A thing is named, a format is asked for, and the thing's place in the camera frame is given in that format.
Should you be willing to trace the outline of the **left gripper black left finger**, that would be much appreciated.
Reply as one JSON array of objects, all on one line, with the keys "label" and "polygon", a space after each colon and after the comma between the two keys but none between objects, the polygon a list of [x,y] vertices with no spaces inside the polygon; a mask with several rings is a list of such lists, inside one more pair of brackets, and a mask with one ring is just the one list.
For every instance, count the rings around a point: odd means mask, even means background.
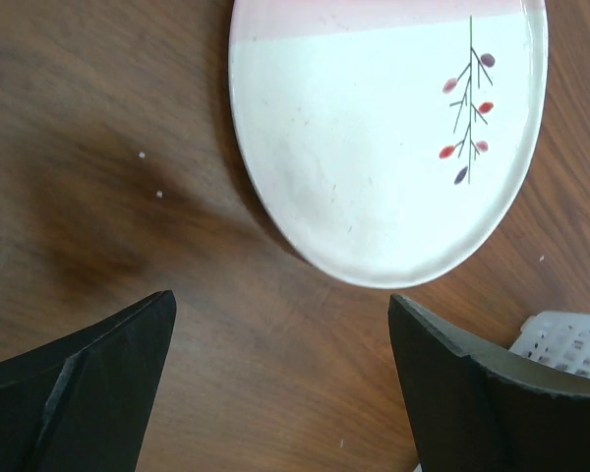
[{"label": "left gripper black left finger", "polygon": [[0,362],[0,471],[133,471],[176,320],[170,290]]}]

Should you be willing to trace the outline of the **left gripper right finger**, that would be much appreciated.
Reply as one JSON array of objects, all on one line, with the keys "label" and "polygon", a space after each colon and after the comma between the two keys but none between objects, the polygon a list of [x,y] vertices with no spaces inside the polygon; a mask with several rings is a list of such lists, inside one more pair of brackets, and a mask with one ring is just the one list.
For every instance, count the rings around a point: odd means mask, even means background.
[{"label": "left gripper right finger", "polygon": [[590,379],[391,296],[388,328],[425,471],[590,471]]}]

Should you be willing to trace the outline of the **pink cream branch plate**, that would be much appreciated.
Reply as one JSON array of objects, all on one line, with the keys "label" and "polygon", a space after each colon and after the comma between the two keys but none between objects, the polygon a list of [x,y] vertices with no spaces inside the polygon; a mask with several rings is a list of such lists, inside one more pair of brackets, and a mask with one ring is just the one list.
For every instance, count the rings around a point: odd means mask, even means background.
[{"label": "pink cream branch plate", "polygon": [[237,1],[228,83],[267,214],[344,282],[420,285],[491,236],[543,117],[542,1]]}]

